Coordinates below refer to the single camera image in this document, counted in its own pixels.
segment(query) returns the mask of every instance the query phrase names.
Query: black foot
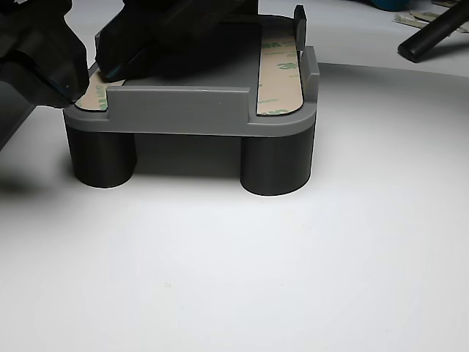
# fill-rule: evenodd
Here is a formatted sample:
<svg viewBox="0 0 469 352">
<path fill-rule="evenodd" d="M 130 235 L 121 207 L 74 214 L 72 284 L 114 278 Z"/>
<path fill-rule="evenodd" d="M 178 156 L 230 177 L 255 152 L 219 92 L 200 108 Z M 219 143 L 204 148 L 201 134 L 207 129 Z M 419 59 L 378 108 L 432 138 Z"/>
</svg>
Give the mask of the black foot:
<svg viewBox="0 0 469 352">
<path fill-rule="evenodd" d="M 133 133 L 84 132 L 66 126 L 75 176 L 84 184 L 110 188 L 126 183 L 137 163 Z"/>
<path fill-rule="evenodd" d="M 304 186 L 311 175 L 314 127 L 287 137 L 244 137 L 243 187 L 254 194 L 277 196 Z"/>
</svg>

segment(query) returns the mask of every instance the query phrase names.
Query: gray plastic bracket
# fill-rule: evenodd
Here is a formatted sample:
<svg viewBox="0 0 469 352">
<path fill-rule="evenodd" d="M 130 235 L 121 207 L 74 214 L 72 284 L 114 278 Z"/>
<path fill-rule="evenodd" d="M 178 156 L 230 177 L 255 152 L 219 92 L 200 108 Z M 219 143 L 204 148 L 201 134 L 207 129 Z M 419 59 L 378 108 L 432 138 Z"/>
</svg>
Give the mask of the gray plastic bracket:
<svg viewBox="0 0 469 352">
<path fill-rule="evenodd" d="M 297 40 L 304 45 L 306 16 L 303 7 L 297 7 L 295 19 L 298 21 L 290 20 L 297 26 Z M 65 122 L 72 128 L 89 132 L 254 137 L 291 136 L 316 122 L 320 73 L 312 47 L 304 47 L 300 56 L 303 106 L 291 114 L 257 116 L 260 30 L 248 24 L 227 26 L 219 32 L 215 41 L 230 37 L 229 47 L 241 45 L 243 54 L 238 59 L 188 80 L 168 82 L 150 77 L 126 81 L 121 87 L 109 87 L 108 111 L 90 112 L 73 106 L 64 110 Z M 227 46 L 217 45 L 216 48 L 220 56 L 229 53 Z M 94 65 L 90 74 L 96 69 Z"/>
<path fill-rule="evenodd" d="M 95 35 L 95 47 L 97 48 L 100 44 L 100 35 L 101 35 L 101 31 L 99 31 L 96 35 Z"/>
</svg>

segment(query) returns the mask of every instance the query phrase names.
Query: blue object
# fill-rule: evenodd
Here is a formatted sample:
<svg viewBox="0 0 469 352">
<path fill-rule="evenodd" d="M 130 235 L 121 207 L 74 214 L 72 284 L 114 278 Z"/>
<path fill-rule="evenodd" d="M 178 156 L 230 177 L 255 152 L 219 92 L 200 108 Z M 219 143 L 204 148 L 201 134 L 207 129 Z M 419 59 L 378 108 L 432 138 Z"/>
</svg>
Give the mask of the blue object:
<svg viewBox="0 0 469 352">
<path fill-rule="evenodd" d="M 410 0 L 372 0 L 373 4 L 386 11 L 401 11 L 405 9 Z"/>
</svg>

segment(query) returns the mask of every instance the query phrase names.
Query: black handle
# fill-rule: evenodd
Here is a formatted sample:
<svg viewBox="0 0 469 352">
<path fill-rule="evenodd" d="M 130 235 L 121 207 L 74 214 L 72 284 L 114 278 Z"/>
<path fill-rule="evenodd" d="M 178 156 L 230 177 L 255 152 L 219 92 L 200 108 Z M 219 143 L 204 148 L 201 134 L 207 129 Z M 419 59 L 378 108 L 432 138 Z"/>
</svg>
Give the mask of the black handle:
<svg viewBox="0 0 469 352">
<path fill-rule="evenodd" d="M 467 21 L 469 21 L 469 0 L 461 0 L 399 45 L 397 51 L 405 59 L 419 62 L 428 50 Z"/>
</svg>

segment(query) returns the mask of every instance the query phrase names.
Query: black cylindrical leg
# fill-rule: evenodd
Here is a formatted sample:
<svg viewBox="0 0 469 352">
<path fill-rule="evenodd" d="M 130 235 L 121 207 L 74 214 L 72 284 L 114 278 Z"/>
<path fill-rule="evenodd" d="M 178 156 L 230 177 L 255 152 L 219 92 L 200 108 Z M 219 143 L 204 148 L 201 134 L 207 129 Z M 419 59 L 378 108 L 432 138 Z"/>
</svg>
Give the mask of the black cylindrical leg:
<svg viewBox="0 0 469 352">
<path fill-rule="evenodd" d="M 469 0 L 461 0 L 399 45 L 397 51 L 407 60 L 420 62 L 428 50 L 467 21 L 469 21 Z"/>
<path fill-rule="evenodd" d="M 311 175 L 314 126 L 293 136 L 244 137 L 241 183 L 262 196 L 286 194 L 304 186 Z"/>
<path fill-rule="evenodd" d="M 133 133 L 85 132 L 66 126 L 75 176 L 84 184 L 110 188 L 127 182 L 137 163 Z"/>
</svg>

